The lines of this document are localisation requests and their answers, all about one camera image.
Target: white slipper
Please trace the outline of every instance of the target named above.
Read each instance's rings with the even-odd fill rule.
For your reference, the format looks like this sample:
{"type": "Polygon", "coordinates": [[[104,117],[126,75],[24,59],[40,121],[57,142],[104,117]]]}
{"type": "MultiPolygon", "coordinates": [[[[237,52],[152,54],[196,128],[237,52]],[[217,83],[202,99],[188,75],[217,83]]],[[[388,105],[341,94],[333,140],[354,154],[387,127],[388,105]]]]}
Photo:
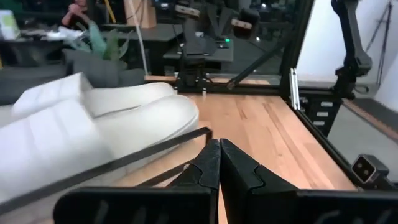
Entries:
{"type": "MultiPolygon", "coordinates": [[[[180,95],[98,119],[76,100],[65,100],[0,129],[0,192],[6,194],[2,199],[193,131],[197,122],[194,102],[180,95]]],[[[143,166],[165,153],[129,166],[137,169],[136,164],[143,166]]]]}
{"type": "Polygon", "coordinates": [[[12,107],[14,119],[25,118],[62,100],[75,99],[93,117],[135,108],[174,95],[167,83],[149,83],[123,88],[93,88],[84,74],[77,73],[26,90],[12,107]]]}

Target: potted plant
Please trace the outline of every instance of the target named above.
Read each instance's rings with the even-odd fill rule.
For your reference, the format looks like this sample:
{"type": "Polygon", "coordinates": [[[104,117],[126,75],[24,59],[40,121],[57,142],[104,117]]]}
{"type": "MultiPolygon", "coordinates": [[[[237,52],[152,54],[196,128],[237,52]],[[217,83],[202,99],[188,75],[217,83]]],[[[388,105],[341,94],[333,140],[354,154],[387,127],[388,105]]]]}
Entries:
{"type": "Polygon", "coordinates": [[[85,30],[88,44],[83,39],[69,40],[67,43],[72,49],[63,50],[69,67],[67,73],[83,72],[95,88],[143,84],[144,71],[126,70],[127,64],[120,60],[129,48],[129,34],[119,47],[117,30],[110,31],[105,40],[95,22],[90,21],[88,27],[85,30]]]}

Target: person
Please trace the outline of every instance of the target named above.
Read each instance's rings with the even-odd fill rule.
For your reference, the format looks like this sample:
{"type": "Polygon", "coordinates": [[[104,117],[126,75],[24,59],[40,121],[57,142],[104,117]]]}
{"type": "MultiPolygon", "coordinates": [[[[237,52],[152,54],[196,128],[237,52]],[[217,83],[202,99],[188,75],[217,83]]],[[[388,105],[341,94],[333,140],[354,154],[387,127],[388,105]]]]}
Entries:
{"type": "Polygon", "coordinates": [[[97,5],[93,9],[93,18],[87,15],[86,0],[75,0],[75,3],[69,5],[68,10],[68,13],[62,19],[62,25],[69,29],[80,30],[77,23],[80,23],[87,29],[89,21],[94,21],[98,25],[104,24],[106,21],[105,13],[97,5]]]}

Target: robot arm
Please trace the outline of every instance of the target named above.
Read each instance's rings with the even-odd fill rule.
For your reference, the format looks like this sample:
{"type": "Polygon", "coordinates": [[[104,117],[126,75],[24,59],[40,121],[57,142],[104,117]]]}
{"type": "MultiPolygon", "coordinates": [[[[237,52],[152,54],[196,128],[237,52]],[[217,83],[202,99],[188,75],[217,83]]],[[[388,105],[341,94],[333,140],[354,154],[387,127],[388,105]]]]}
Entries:
{"type": "Polygon", "coordinates": [[[346,48],[344,65],[336,70],[338,76],[333,91],[343,98],[353,98],[356,78],[367,75],[372,68],[372,59],[362,48],[356,20],[359,0],[331,0],[334,12],[340,18],[346,48]]]}

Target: green plant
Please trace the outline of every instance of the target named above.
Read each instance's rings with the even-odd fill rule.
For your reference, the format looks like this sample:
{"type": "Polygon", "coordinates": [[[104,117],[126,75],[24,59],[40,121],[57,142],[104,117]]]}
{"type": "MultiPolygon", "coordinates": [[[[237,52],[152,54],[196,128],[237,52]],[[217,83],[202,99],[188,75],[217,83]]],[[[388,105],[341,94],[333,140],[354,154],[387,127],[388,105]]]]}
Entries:
{"type": "Polygon", "coordinates": [[[107,38],[102,36],[100,29],[98,28],[97,24],[93,21],[90,21],[88,24],[88,30],[80,24],[78,26],[88,33],[88,37],[90,40],[90,44],[86,44],[81,39],[75,39],[73,41],[69,41],[69,45],[74,48],[75,50],[81,50],[84,52],[92,53],[99,55],[104,60],[112,60],[117,61],[126,54],[127,49],[129,48],[129,36],[128,33],[126,37],[126,41],[119,47],[119,39],[118,39],[118,32],[116,29],[110,31],[107,34],[107,38]]]}

